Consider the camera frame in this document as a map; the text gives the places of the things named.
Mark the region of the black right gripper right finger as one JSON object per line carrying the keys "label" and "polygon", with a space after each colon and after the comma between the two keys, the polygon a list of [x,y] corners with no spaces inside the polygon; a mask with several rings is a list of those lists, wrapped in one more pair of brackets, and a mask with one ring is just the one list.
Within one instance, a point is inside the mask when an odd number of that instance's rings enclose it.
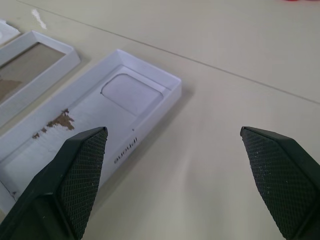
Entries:
{"label": "black right gripper right finger", "polygon": [[320,238],[320,165],[292,138],[241,128],[257,190],[286,240]]}

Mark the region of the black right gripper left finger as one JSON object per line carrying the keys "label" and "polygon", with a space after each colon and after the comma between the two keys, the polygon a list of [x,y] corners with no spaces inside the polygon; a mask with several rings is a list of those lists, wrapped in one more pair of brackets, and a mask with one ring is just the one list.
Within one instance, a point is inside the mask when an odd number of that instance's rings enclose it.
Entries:
{"label": "black right gripper left finger", "polygon": [[2,240],[80,240],[97,196],[108,130],[67,139],[0,224]]}

